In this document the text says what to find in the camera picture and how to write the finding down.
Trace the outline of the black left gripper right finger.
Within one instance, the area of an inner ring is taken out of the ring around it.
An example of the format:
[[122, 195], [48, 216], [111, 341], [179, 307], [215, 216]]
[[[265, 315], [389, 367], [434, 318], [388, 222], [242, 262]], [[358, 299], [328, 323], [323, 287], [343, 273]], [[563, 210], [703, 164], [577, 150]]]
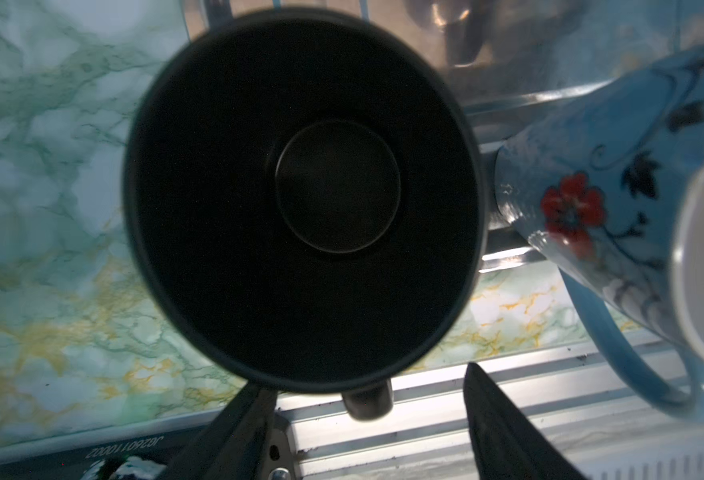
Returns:
[[468, 430], [482, 479], [582, 479], [476, 363], [463, 385]]

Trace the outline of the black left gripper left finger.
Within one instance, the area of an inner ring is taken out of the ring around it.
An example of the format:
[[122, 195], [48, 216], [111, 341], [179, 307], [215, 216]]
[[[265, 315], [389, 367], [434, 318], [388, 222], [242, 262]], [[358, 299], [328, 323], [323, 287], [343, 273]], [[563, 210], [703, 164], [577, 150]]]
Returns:
[[243, 389], [171, 463], [161, 479], [259, 479], [274, 423], [277, 392]]

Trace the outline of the black mug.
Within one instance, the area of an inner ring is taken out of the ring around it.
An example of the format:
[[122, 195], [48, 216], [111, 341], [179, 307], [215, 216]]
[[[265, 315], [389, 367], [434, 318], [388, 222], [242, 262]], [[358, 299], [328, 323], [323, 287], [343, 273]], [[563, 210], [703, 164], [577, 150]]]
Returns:
[[146, 95], [123, 174], [137, 266], [224, 369], [387, 415], [392, 378], [469, 301], [488, 188], [443, 80], [328, 9], [251, 13], [192, 41]]

